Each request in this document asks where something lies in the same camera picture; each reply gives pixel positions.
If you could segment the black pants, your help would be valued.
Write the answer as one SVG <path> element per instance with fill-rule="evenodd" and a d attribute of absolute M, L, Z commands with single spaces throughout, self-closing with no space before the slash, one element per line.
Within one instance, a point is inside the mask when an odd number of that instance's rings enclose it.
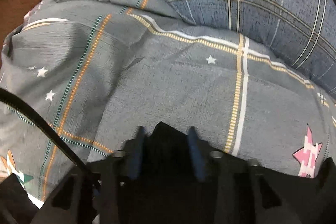
<path fill-rule="evenodd" d="M 188 132 L 162 122 L 152 134 L 145 134 L 138 177 L 121 187 L 121 223 L 215 223 L 215 184 L 195 176 L 187 137 Z M 335 223 L 331 158 L 315 178 L 265 169 L 266 179 L 298 215 L 299 223 Z"/>

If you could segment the grey patterned bed sheet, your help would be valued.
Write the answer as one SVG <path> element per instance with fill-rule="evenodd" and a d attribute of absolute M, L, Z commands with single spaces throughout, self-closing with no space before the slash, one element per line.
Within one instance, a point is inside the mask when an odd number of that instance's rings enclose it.
<path fill-rule="evenodd" d="M 335 158 L 322 88 L 245 35 L 185 23 L 165 0 L 42 0 L 1 59 L 1 88 L 84 161 L 159 122 L 294 176 Z"/>

